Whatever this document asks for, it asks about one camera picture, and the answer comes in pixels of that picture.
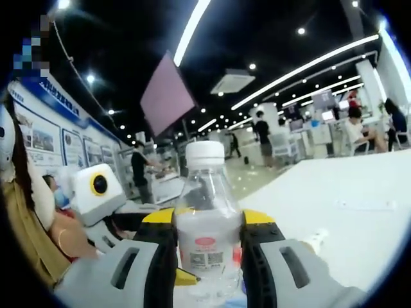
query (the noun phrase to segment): white table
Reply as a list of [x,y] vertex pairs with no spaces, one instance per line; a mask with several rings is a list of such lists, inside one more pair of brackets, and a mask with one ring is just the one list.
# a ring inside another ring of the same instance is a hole
[[[326,228],[330,236],[320,256],[331,276],[369,291],[390,270],[408,236],[410,162],[411,150],[304,160],[240,205],[272,216],[287,238],[301,240]],[[341,201],[348,209],[338,206]],[[382,210],[391,201],[396,209]]]

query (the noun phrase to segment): red logo on label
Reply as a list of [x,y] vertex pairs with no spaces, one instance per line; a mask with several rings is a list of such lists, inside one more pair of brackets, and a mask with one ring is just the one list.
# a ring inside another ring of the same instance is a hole
[[195,240],[195,243],[200,246],[211,246],[215,242],[216,240],[213,239],[212,237],[202,237],[200,239]]

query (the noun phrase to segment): woman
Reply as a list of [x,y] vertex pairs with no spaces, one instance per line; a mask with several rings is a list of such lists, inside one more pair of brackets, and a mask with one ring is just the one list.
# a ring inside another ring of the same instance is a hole
[[8,220],[34,270],[53,287],[70,265],[66,255],[97,258],[96,249],[78,223],[55,212],[53,194],[27,155],[11,95],[0,103],[0,176]]
[[[391,152],[392,145],[394,142],[397,142],[397,133],[406,133],[407,132],[407,120],[405,116],[400,111],[398,106],[394,102],[387,98],[385,101],[385,110],[391,116],[390,129],[387,132],[388,134],[388,151]],[[399,135],[398,140],[400,143],[405,143],[408,141],[407,137],[404,135]]]

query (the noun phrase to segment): face mask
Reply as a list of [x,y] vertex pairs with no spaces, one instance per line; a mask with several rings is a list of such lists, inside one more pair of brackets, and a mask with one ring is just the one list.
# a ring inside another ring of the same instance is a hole
[[0,106],[0,171],[6,171],[12,165],[15,144],[13,119],[4,105]]
[[65,196],[60,187],[53,194],[58,208],[63,209],[70,204],[70,199]]

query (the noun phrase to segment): white bottle cap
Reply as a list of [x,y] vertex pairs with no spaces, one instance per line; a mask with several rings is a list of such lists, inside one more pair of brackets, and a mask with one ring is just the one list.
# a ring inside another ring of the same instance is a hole
[[187,144],[187,167],[224,165],[224,145],[218,141],[196,141]]

